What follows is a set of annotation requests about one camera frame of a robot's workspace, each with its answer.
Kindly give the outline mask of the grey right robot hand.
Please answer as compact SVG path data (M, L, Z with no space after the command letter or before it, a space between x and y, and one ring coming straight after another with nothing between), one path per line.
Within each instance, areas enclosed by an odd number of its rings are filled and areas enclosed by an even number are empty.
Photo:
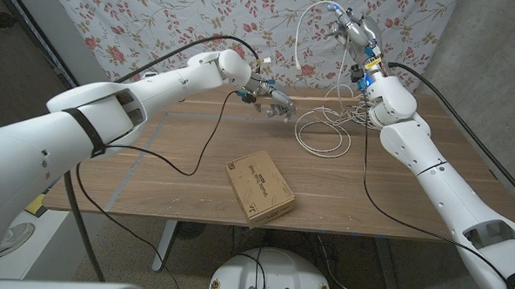
M328 3L327 10L336 16L326 36L334 37L350 53L355 64L364 71L382 54L382 31L374 20L359 17L351 8L343 9L337 3Z

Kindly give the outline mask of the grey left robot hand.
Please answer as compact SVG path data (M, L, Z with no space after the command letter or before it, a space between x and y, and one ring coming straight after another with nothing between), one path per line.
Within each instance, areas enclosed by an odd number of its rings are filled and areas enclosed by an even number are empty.
M258 112L261 112L262 106L265 105L265 114L268 118L284 116L284 121L289 122L297 111L285 86L277 84L272 79L261 78L257 73L251 75L238 95L243 102L253 104Z

